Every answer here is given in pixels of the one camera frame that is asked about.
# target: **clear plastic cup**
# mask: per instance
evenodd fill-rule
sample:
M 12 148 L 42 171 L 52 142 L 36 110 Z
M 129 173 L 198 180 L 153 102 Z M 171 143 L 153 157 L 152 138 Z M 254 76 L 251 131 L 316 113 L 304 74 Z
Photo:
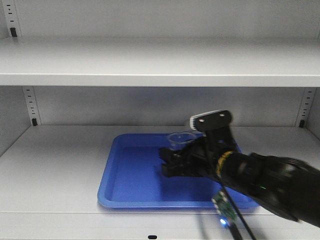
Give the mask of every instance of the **clear plastic cup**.
M 188 131 L 173 132 L 167 136 L 173 151 L 183 149 L 187 144 L 191 143 L 196 138 L 197 136 L 195 134 Z

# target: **black cable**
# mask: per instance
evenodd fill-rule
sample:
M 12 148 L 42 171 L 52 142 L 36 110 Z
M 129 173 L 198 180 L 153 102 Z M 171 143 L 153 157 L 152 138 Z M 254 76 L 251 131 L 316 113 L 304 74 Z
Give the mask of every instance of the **black cable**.
M 232 222 L 229 226 L 228 226 L 230 232 L 231 232 L 231 235 L 233 237 L 234 240 L 244 240 L 243 237 L 241 236 L 238 228 L 237 228 L 237 225 Z
M 242 216 L 241 212 L 239 211 L 239 208 L 237 207 L 236 203 L 233 201 L 233 199 L 231 198 L 231 196 L 229 195 L 225 184 L 223 183 L 222 179 L 220 177 L 217 177 L 218 179 L 218 183 L 221 185 L 226 197 L 228 198 L 228 200 L 230 201 L 231 205 L 233 206 L 235 212 L 238 214 L 241 222 L 243 223 L 246 231 L 249 233 L 250 237 L 252 238 L 252 240 L 257 240 L 254 233 L 251 231 L 249 225 L 247 224 L 246 220 L 244 219 L 244 217 Z

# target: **tray rim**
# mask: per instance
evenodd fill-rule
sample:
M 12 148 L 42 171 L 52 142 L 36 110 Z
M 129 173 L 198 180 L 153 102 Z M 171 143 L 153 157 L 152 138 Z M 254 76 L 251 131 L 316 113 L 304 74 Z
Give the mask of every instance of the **tray rim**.
M 115 155 L 118 152 L 118 149 L 115 147 L 119 144 L 119 142 L 122 140 L 125 136 L 167 136 L 169 133 L 123 133 L 118 136 L 116 136 L 113 139 L 111 149 L 109 152 L 109 156 L 107 158 L 104 171 L 102 174 L 100 186 L 97 192 L 97 199 L 98 202 L 106 208 L 117 208 L 117 209 L 188 209 L 188 208 L 196 208 L 196 209 L 208 209 L 208 208 L 214 208 L 211 201 L 112 201 L 105 197 L 105 192 L 108 184 L 108 180 L 106 178 L 110 177 L 110 173 L 112 170 L 112 165 L 114 164 Z M 237 206 L 240 209 L 251 209 L 256 208 L 259 206 L 253 199 L 246 196 L 250 201 L 244 203 L 244 202 L 237 202 Z

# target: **shelf bracket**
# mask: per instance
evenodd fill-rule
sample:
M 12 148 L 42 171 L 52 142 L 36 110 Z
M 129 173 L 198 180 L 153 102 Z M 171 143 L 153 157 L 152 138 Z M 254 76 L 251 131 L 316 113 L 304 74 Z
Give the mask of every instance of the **shelf bracket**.
M 23 86 L 22 89 L 31 124 L 33 126 L 41 125 L 41 119 L 39 115 L 34 87 Z
M 21 28 L 19 25 L 15 0 L 2 0 L 3 10 L 11 37 L 21 37 Z
M 311 105 L 314 100 L 316 93 L 315 87 L 305 87 L 302 100 L 300 103 L 299 112 L 295 121 L 295 126 L 303 128 L 308 120 L 308 116 L 310 113 Z

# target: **white metal surface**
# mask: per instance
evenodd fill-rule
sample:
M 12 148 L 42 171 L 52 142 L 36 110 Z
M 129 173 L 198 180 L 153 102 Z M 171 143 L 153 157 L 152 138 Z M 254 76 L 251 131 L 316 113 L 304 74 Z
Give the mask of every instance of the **white metal surface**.
M 6 38 L 0 85 L 319 87 L 308 40 Z
M 6 26 L 9 32 L 9 35 L 12 36 L 10 28 L 15 28 L 16 35 L 21 37 L 21 29 L 19 25 L 19 18 L 18 12 L 16 9 L 16 1 L 15 0 L 1 0 L 5 19 L 6 19 Z
M 296 118 L 296 123 L 295 123 L 296 127 L 300 126 L 301 121 L 304 121 L 305 123 L 307 123 L 315 93 L 316 93 L 315 87 L 304 88 L 304 92 L 303 92 L 303 96 L 302 96 L 301 104 L 299 108 L 299 113 Z
M 31 124 L 33 124 L 33 119 L 36 119 L 36 124 L 41 125 L 41 118 L 39 115 L 37 99 L 35 95 L 35 90 L 33 86 L 23 86 L 22 87 L 26 108 L 29 113 L 29 118 Z
M 316 38 L 319 0 L 15 0 L 23 36 Z
M 3 5 L 0 1 L 0 39 L 9 37 L 9 32 L 7 29 L 7 22 L 5 17 L 5 11 Z
M 307 128 L 320 139 L 320 88 L 316 89 L 313 99 L 310 116 L 307 122 Z
M 183 126 L 226 109 L 234 126 L 293 127 L 304 88 L 35 86 L 43 125 Z
M 0 86 L 0 156 L 30 126 L 20 86 Z
M 320 229 L 275 215 L 245 215 L 259 240 L 314 240 Z M 0 213 L 0 239 L 232 240 L 215 214 Z M 242 225 L 245 240 L 251 239 Z
M 207 210 L 113 210 L 97 192 L 113 138 L 178 126 L 31 126 L 0 158 L 0 238 L 231 239 Z M 288 156 L 320 168 L 320 142 L 296 127 L 233 127 L 248 154 Z M 319 229 L 258 208 L 244 211 L 260 239 L 315 239 Z

